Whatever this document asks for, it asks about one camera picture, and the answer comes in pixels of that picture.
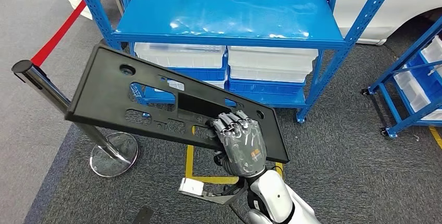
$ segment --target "stanchion base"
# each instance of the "stanchion base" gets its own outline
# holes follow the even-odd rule
[[[111,158],[101,148],[92,149],[89,164],[92,170],[102,177],[115,177],[126,172],[135,163],[138,156],[138,143],[133,136],[123,132],[110,134],[106,137],[126,160]]]

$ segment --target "blue metal shelf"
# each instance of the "blue metal shelf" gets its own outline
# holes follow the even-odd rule
[[[113,35],[125,42],[345,45],[326,0],[131,0]]]
[[[288,96],[290,103],[280,96],[245,94],[269,105],[300,108],[295,119],[304,122],[385,0],[367,0],[344,39],[333,16],[336,0],[122,0],[116,29],[100,0],[85,1],[107,44],[121,49],[120,42],[129,42],[132,54],[134,42],[318,49],[305,100],[303,93]],[[321,73],[325,49],[335,54]]]
[[[442,17],[439,18],[439,20],[437,20],[412,46],[410,46],[410,48],[408,48],[408,50],[406,50],[390,68],[388,68],[372,85],[370,85],[366,91],[363,90],[364,94],[367,92],[374,94],[377,90],[381,91],[382,96],[395,118],[396,124],[392,127],[385,127],[381,132],[382,134],[394,138],[397,137],[397,133],[409,126],[442,126],[442,120],[422,120],[425,116],[442,107],[442,91],[440,90],[442,79],[437,71],[431,76],[427,75],[434,65],[440,65],[442,63],[441,61],[428,63],[421,53],[421,49],[424,48],[440,31],[442,31]],[[429,92],[427,95],[431,101],[417,112],[414,112],[406,95],[393,78],[395,74],[407,72],[409,70],[413,76],[415,76],[425,93],[427,94],[427,92]],[[396,106],[385,88],[385,84],[388,82],[392,82],[395,85],[399,96],[407,108],[409,116],[405,119],[400,117]]]

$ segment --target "red stripe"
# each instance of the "red stripe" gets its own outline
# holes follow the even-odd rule
[[[37,52],[36,55],[34,55],[34,57],[31,58],[32,63],[40,66],[46,60],[49,54],[54,50],[55,46],[57,46],[66,32],[72,26],[73,22],[75,22],[75,20],[80,16],[80,13],[85,7],[86,3],[84,0],[82,0],[77,8],[73,10],[72,14],[70,14],[68,19],[66,19],[65,23],[63,23],[58,31],[52,36],[52,38]]]

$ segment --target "black plastic panel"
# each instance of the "black plastic panel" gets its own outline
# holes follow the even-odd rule
[[[183,83],[185,90],[171,88],[166,78]],[[128,95],[133,82],[174,94],[174,110],[167,111],[132,101]],[[226,106],[226,98],[236,102],[237,107]],[[65,119],[223,150],[217,138],[199,137],[192,134],[192,128],[208,128],[205,125],[207,120],[219,113],[238,109],[259,121],[267,148],[267,159],[287,163],[289,158],[272,108],[103,45],[94,48]],[[125,117],[127,110],[149,113],[152,124],[129,122]],[[260,119],[258,115],[264,116],[264,119]],[[171,121],[180,122],[184,130],[171,131],[165,127]]]

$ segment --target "stanchion post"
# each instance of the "stanchion post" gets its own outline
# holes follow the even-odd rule
[[[12,72],[54,105],[63,115],[70,100],[30,60],[14,64]],[[96,144],[89,159],[92,170],[102,177],[114,177],[126,172],[136,161],[138,143],[133,136],[117,132],[104,136],[94,126],[75,123]]]

